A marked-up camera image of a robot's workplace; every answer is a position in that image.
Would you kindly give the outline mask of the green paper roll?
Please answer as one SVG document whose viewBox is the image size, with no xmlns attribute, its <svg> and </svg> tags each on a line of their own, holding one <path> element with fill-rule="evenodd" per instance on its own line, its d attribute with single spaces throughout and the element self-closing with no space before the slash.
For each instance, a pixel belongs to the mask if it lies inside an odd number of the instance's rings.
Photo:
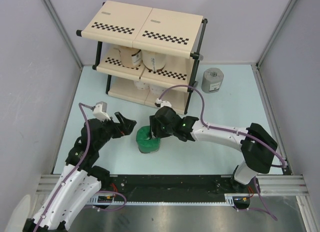
<svg viewBox="0 0 320 232">
<path fill-rule="evenodd" d="M 140 153 L 149 154 L 159 150 L 161 140 L 151 136 L 150 126 L 143 126 L 137 131 L 136 142 Z"/>
</svg>

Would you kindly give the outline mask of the white flowered paper roll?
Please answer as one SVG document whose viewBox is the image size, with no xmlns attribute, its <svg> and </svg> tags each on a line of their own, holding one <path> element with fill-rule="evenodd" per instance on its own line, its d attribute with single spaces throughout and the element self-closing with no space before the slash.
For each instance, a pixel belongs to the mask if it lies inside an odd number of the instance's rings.
<svg viewBox="0 0 320 232">
<path fill-rule="evenodd" d="M 159 97 L 166 90 L 166 88 L 154 84 L 150 84 L 149 89 L 150 92 L 157 97 Z"/>
</svg>

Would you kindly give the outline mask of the white dotted paper roll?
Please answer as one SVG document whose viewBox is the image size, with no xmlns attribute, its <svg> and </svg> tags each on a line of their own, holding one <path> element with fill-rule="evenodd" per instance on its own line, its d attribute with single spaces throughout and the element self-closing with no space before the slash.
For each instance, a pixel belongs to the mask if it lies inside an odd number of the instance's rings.
<svg viewBox="0 0 320 232">
<path fill-rule="evenodd" d="M 142 81 L 134 81 L 133 83 L 138 90 L 148 90 L 150 88 L 150 85 L 148 83 Z"/>
</svg>

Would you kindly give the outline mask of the cream paper roll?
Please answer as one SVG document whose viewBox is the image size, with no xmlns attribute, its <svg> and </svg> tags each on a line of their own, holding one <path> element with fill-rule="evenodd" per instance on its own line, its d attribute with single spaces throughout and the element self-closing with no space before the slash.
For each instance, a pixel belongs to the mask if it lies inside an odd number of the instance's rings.
<svg viewBox="0 0 320 232">
<path fill-rule="evenodd" d="M 142 50 L 142 62 L 150 71 L 162 71 L 166 65 L 165 54 Z"/>
</svg>

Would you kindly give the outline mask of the brown paper roll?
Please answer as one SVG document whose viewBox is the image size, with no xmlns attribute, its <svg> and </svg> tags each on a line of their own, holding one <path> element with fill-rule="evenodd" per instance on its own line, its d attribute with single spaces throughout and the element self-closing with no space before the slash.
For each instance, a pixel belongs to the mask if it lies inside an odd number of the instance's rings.
<svg viewBox="0 0 320 232">
<path fill-rule="evenodd" d="M 142 51 L 140 49 L 119 46 L 120 60 L 123 66 L 136 68 L 142 62 Z"/>
</svg>

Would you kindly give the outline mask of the grey paper roll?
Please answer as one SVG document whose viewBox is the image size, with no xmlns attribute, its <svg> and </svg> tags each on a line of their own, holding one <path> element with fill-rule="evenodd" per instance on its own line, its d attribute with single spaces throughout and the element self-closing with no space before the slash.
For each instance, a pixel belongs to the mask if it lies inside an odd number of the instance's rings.
<svg viewBox="0 0 320 232">
<path fill-rule="evenodd" d="M 205 93 L 217 92 L 223 82 L 224 74 L 219 68 L 209 68 L 203 73 L 201 89 Z"/>
</svg>

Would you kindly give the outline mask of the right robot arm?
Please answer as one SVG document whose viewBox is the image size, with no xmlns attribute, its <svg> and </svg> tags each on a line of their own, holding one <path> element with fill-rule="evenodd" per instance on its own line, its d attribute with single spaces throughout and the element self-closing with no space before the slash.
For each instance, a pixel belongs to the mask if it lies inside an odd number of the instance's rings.
<svg viewBox="0 0 320 232">
<path fill-rule="evenodd" d="M 182 142 L 205 141 L 233 148 L 243 155 L 243 162 L 231 176 L 230 185 L 235 192 L 243 192 L 258 174 L 268 174 L 277 150 L 276 141 L 262 126 L 252 123 L 250 127 L 219 127 L 205 123 L 193 116 L 180 117 L 168 106 L 159 108 L 150 116 L 150 135 L 153 138 L 176 137 Z"/>
</svg>

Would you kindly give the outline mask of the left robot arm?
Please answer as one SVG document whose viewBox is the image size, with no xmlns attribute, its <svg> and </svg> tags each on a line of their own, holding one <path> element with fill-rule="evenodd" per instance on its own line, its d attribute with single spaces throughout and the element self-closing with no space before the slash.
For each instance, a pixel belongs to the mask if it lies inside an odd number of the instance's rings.
<svg viewBox="0 0 320 232">
<path fill-rule="evenodd" d="M 68 231 L 89 199 L 109 189 L 109 171 L 95 165 L 99 150 L 111 139 L 130 135 L 137 124 L 120 112 L 115 116 L 118 122 L 105 114 L 85 120 L 57 183 L 39 211 L 26 220 L 23 231 Z"/>
</svg>

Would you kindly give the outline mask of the beige three-tier shelf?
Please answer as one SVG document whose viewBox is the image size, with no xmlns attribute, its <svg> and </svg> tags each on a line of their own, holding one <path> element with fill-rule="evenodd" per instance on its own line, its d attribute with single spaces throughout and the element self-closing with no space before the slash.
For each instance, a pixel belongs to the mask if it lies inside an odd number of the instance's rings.
<svg viewBox="0 0 320 232">
<path fill-rule="evenodd" d="M 203 59 L 200 50 L 207 24 L 200 15 L 107 1 L 76 34 L 97 41 L 93 69 L 107 74 L 109 96 L 153 107 L 157 96 L 134 86 L 134 81 L 142 81 L 166 88 L 159 97 L 186 114 Z M 136 68 L 125 67 L 119 46 L 165 54 L 165 67 L 150 71 L 143 61 Z"/>
</svg>

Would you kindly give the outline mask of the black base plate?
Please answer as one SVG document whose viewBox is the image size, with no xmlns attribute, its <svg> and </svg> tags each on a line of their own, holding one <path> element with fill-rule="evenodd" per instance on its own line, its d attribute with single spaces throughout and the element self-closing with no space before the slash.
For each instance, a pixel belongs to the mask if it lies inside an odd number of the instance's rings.
<svg viewBox="0 0 320 232">
<path fill-rule="evenodd" d="M 260 192 L 257 179 L 241 191 L 229 175 L 113 175 L 105 194 L 95 194 L 88 206 L 113 209 L 121 205 L 178 205 L 225 203 L 245 209 Z"/>
</svg>

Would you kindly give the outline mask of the aluminium frame rail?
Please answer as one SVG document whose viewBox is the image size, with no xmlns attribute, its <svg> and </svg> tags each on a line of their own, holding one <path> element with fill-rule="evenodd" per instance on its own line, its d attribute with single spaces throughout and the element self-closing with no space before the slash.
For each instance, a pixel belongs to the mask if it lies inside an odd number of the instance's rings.
<svg viewBox="0 0 320 232">
<path fill-rule="evenodd" d="M 42 175 L 36 189 L 36 194 L 50 194 L 60 176 L 60 174 Z"/>
</svg>

